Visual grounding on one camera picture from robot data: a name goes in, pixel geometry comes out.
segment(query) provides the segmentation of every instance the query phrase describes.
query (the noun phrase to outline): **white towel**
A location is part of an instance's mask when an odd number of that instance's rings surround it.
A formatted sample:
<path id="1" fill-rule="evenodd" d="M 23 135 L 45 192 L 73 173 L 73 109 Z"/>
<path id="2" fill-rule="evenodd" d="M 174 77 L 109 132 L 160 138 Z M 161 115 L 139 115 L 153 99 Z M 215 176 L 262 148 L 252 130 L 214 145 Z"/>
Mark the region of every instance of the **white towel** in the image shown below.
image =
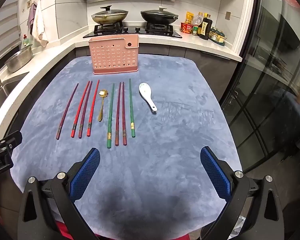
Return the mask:
<path id="1" fill-rule="evenodd" d="M 32 36 L 43 46 L 44 48 L 47 46 L 49 42 L 47 39 L 47 35 L 44 30 L 44 23 L 41 11 L 41 0 L 38 0 L 37 9 L 34 15 Z"/>

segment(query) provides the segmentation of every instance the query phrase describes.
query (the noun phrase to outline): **blue gripper pad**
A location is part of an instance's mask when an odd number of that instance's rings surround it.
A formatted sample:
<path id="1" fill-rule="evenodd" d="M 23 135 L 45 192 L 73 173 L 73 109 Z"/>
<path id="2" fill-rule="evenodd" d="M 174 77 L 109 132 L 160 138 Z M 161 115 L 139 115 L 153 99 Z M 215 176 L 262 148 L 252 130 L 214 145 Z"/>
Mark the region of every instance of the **blue gripper pad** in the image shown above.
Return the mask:
<path id="1" fill-rule="evenodd" d="M 228 202 L 231 198 L 230 181 L 206 147 L 201 149 L 200 160 L 218 196 Z"/>
<path id="2" fill-rule="evenodd" d="M 82 197 L 99 163 L 100 152 L 95 149 L 70 183 L 69 197 L 73 203 Z"/>

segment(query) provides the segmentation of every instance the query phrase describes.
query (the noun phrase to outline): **chopstick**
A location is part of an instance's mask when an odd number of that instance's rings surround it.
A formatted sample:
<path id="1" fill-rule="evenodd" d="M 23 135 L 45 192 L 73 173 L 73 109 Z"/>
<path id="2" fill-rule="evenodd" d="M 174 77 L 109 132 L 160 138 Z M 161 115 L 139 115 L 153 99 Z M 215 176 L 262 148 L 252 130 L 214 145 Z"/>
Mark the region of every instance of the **chopstick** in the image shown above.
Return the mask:
<path id="1" fill-rule="evenodd" d="M 82 112 L 82 116 L 81 116 L 81 123 L 80 123 L 80 128 L 79 128 L 79 138 L 80 139 L 82 138 L 82 130 L 83 130 L 84 117 L 86 115 L 87 104 L 88 104 L 88 100 L 89 100 L 91 86 L 92 86 L 92 81 L 91 81 L 90 86 L 89 86 L 88 94 L 87 94 L 87 97 L 86 97 L 86 101 L 84 103 L 83 112 Z"/>
<path id="2" fill-rule="evenodd" d="M 83 95 L 82 95 L 80 104 L 79 104 L 79 106 L 78 106 L 78 111 L 77 111 L 77 114 L 76 114 L 76 116 L 75 116 L 74 123 L 73 123 L 73 127 L 72 127 L 72 131 L 71 131 L 71 137 L 72 137 L 72 138 L 74 138 L 75 129 L 77 128 L 77 123 L 78 123 L 78 119 L 79 119 L 79 115 L 80 115 L 80 111 L 81 111 L 83 99 L 84 99 L 84 96 L 86 95 L 86 92 L 87 92 L 89 83 L 90 83 L 90 81 L 88 81 L 88 84 L 87 84 L 87 86 L 86 86 L 86 88 L 85 88 L 85 90 L 84 90 L 84 92 L 83 92 Z"/>
<path id="3" fill-rule="evenodd" d="M 79 83 L 77 83 L 77 85 L 75 86 L 75 88 L 74 88 L 74 90 L 73 90 L 73 92 L 72 92 L 72 95 L 71 95 L 71 97 L 70 97 L 70 99 L 69 99 L 69 102 L 68 102 L 68 104 L 67 104 L 67 106 L 66 106 L 66 109 L 65 109 L 65 111 L 64 111 L 64 113 L 63 113 L 63 116 L 62 116 L 62 119 L 61 119 L 61 122 L 60 122 L 60 125 L 59 125 L 59 129 L 58 129 L 58 132 L 57 132 L 57 136 L 56 136 L 56 139 L 57 139 L 57 140 L 60 138 L 61 129 L 62 129 L 63 123 L 64 123 L 64 121 L 65 121 L 66 114 L 67 114 L 67 112 L 68 112 L 68 108 L 69 108 L 69 106 L 70 106 L 70 103 L 71 103 L 71 101 L 72 101 L 72 98 L 73 98 L 74 93 L 75 93 L 75 91 L 77 90 L 77 87 L 78 87 L 78 86 L 79 86 Z"/>
<path id="4" fill-rule="evenodd" d="M 88 137 L 90 137 L 90 135 L 91 135 L 91 126 L 92 126 L 94 103 L 96 101 L 96 96 L 97 96 L 97 93 L 98 93 L 99 82 L 100 82 L 100 79 L 98 79 L 98 83 L 97 83 L 97 86 L 96 86 L 96 90 L 94 92 L 93 101 L 92 101 L 92 105 L 91 105 L 90 117 L 89 117 L 89 123 L 88 123 L 88 130 L 87 130 L 87 136 Z"/>
<path id="5" fill-rule="evenodd" d="M 107 148 L 111 148 L 111 126 L 112 126 L 112 106 L 113 106 L 113 94 L 114 94 L 114 83 L 112 85 L 109 120 L 108 120 L 108 137 L 107 137 Z"/>
<path id="6" fill-rule="evenodd" d="M 131 78 L 129 78 L 129 87 L 130 87 L 130 119 L 131 119 L 131 134 L 132 137 L 136 136 L 134 130 L 134 118 L 133 118 L 133 106 L 132 106 L 132 91 L 131 91 Z"/>
<path id="7" fill-rule="evenodd" d="M 122 83 L 122 141 L 123 145 L 127 145 L 126 113 L 124 108 L 124 82 Z"/>
<path id="8" fill-rule="evenodd" d="M 121 82 L 119 84 L 118 90 L 118 103 L 117 103 L 117 118 L 115 122 L 115 145 L 119 145 L 119 113 L 120 113 L 120 90 L 121 90 Z"/>

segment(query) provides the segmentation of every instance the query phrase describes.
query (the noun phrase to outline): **glass door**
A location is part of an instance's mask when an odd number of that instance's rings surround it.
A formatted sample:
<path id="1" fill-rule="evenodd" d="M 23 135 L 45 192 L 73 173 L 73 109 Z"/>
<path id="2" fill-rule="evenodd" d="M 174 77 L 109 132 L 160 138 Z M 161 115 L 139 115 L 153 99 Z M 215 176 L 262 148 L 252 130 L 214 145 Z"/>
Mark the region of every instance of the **glass door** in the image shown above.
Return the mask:
<path id="1" fill-rule="evenodd" d="M 241 76 L 223 112 L 244 171 L 300 135 L 300 5 L 261 0 Z"/>

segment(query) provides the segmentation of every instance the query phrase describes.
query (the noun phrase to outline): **wok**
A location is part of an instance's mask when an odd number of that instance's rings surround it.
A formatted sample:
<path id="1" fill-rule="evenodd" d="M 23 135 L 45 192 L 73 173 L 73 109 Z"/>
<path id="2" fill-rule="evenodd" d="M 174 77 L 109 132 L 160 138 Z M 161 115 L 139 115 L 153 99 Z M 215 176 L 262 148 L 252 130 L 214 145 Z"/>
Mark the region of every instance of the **wok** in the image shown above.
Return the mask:
<path id="1" fill-rule="evenodd" d="M 142 18 L 149 23 L 152 24 L 161 24 L 161 25 L 168 25 L 175 20 L 178 19 L 178 15 L 164 11 L 163 7 L 159 7 L 159 10 L 147 10 L 147 11 L 141 11 Z"/>
<path id="2" fill-rule="evenodd" d="M 92 20 L 95 23 L 99 23 L 99 24 L 111 24 L 111 23 L 117 23 L 123 21 L 127 17 L 128 11 L 110 10 L 111 6 L 112 5 L 100 7 L 101 9 L 106 9 L 106 10 L 91 15 Z"/>

